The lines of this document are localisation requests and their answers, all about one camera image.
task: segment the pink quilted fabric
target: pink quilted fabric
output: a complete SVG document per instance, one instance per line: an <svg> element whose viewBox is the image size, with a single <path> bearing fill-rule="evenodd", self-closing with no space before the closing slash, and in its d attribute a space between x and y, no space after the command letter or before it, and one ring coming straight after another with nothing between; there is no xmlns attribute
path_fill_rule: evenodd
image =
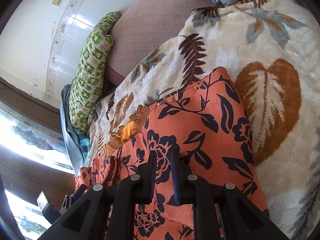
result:
<svg viewBox="0 0 320 240"><path fill-rule="evenodd" d="M137 1L111 31L114 43L106 68L126 77L149 52L179 34L193 9L210 5L210 0ZM106 70L105 76L119 85L119 75L111 74L114 71Z"/></svg>

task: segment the silver screw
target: silver screw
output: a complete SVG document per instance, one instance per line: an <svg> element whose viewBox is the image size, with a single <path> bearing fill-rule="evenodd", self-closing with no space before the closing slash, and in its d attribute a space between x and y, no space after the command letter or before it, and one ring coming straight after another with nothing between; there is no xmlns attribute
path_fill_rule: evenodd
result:
<svg viewBox="0 0 320 240"><path fill-rule="evenodd" d="M130 177L131 180L139 180L140 179L140 175L139 174L133 174L131 177Z"/></svg>
<svg viewBox="0 0 320 240"><path fill-rule="evenodd" d="M197 180L198 176L196 174L190 174L188 175L188 180Z"/></svg>
<svg viewBox="0 0 320 240"><path fill-rule="evenodd" d="M103 185L102 184L96 184L93 186L93 190L94 191L100 191L103 189Z"/></svg>
<svg viewBox="0 0 320 240"><path fill-rule="evenodd" d="M229 190L233 190L233 189L235 189L235 187L236 187L235 184L233 184L231 182L226 184L226 188L229 189Z"/></svg>

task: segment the white wall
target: white wall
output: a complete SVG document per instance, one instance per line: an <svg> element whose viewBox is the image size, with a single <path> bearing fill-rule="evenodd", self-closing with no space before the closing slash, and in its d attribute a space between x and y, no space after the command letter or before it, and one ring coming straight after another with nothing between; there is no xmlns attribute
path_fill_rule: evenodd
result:
<svg viewBox="0 0 320 240"><path fill-rule="evenodd" d="M59 7L52 1L23 0L14 12L0 36L0 76L59 108L61 89L76 73L92 26L110 11L124 12L135 0L62 0ZM74 15L90 23L88 28L70 21Z"/></svg>
<svg viewBox="0 0 320 240"><path fill-rule="evenodd" d="M51 43L69 0L23 0L0 36L0 76L44 99ZM54 98L48 102L59 104Z"/></svg>

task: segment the plaid fabric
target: plaid fabric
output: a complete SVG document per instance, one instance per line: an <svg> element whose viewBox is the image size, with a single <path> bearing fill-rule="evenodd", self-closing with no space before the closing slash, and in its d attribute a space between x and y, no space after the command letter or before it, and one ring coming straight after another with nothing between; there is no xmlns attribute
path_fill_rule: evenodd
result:
<svg viewBox="0 0 320 240"><path fill-rule="evenodd" d="M84 166L86 167L88 164L88 159L89 159L90 138L88 136L86 136L84 133L80 132L76 128L75 128L75 131L79 137L81 151L82 151L82 155L84 157Z"/></svg>

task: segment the cream blanket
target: cream blanket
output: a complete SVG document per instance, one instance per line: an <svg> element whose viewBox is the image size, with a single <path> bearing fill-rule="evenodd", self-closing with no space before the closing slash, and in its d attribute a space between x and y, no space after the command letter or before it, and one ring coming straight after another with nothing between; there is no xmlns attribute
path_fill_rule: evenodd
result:
<svg viewBox="0 0 320 240"><path fill-rule="evenodd" d="M306 239L320 217L320 27L299 0L244 0L193 11L89 118L92 160L148 105L223 66L253 133L256 172L273 222Z"/></svg>

